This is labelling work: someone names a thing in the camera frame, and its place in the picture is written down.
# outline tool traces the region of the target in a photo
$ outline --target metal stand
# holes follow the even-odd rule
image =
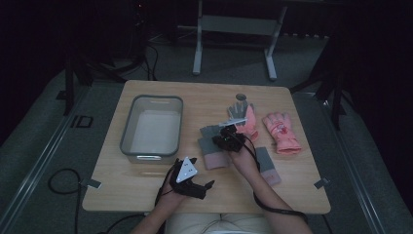
[[[273,61],[273,52],[276,47],[277,39],[282,28],[282,21],[287,7],[282,7],[279,18],[274,19],[247,19],[203,15],[203,0],[198,1],[198,30],[197,30],[197,48],[195,50],[194,75],[201,74],[201,63],[203,56],[203,31],[219,31],[231,33],[244,33],[254,35],[271,36],[270,46],[264,50],[264,56],[267,63],[269,78],[277,79],[277,72]]]

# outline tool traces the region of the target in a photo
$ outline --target leg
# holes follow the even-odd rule
[[[192,73],[199,75],[201,73],[201,62],[203,59],[203,0],[198,1],[198,27],[197,27],[197,49],[195,49],[194,68]]]
[[[286,7],[282,7],[279,20],[277,21],[276,26],[274,27],[274,33],[272,35],[271,45],[268,49],[264,50],[265,60],[267,62],[268,75],[271,80],[277,79],[276,68],[274,66],[274,61],[273,61],[273,52],[274,52],[274,48],[276,47],[277,39],[279,38],[279,35],[280,35],[280,30],[282,28],[282,21],[285,16],[285,12],[286,12]]]
[[[235,230],[263,234],[273,233],[270,224],[262,214],[223,214],[222,220],[239,228]]]
[[[219,214],[174,214],[167,220],[166,234],[204,233],[220,221]]]

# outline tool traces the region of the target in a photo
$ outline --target wooden table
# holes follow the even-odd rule
[[[159,187],[171,165],[132,164],[120,150],[131,102],[139,95],[179,96],[184,101],[181,141],[177,157],[197,157],[198,174],[193,181],[205,184],[215,180],[204,200],[189,198],[179,213],[260,213],[252,191],[233,165],[206,170],[198,138],[200,128],[228,119],[226,108],[236,101],[236,94],[245,94],[256,109],[258,140],[255,147],[267,147],[282,178],[274,189],[294,209],[307,214],[326,214],[330,205],[324,188],[316,189],[319,171],[306,139],[290,92],[286,88],[222,84],[129,81],[103,143],[92,179],[102,183],[99,189],[88,188],[83,208],[87,211],[149,212]],[[270,112],[288,112],[293,131],[303,148],[293,156],[275,153],[274,140],[261,119]]]

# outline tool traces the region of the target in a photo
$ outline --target hand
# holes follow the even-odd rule
[[[247,140],[239,152],[229,151],[228,155],[239,173],[249,179],[251,176],[260,175],[260,173],[253,156],[245,147],[248,147],[252,152],[254,151],[252,144]]]
[[[173,189],[172,189],[172,186],[170,186],[169,181],[170,181],[170,176],[172,175],[172,172],[170,172],[170,174],[167,178],[167,181],[166,181],[166,183],[165,183],[165,185],[162,189],[162,193],[161,193],[161,196],[159,198],[158,204],[163,203],[163,204],[166,204],[166,205],[168,205],[168,204],[170,204],[170,205],[171,204],[179,205],[180,203],[182,203],[187,198],[187,196],[185,196],[185,195],[181,195],[179,193],[174,192]]]

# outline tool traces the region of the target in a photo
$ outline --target lap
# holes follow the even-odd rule
[[[174,214],[166,225],[167,234],[201,234],[212,231],[272,233],[262,214]]]

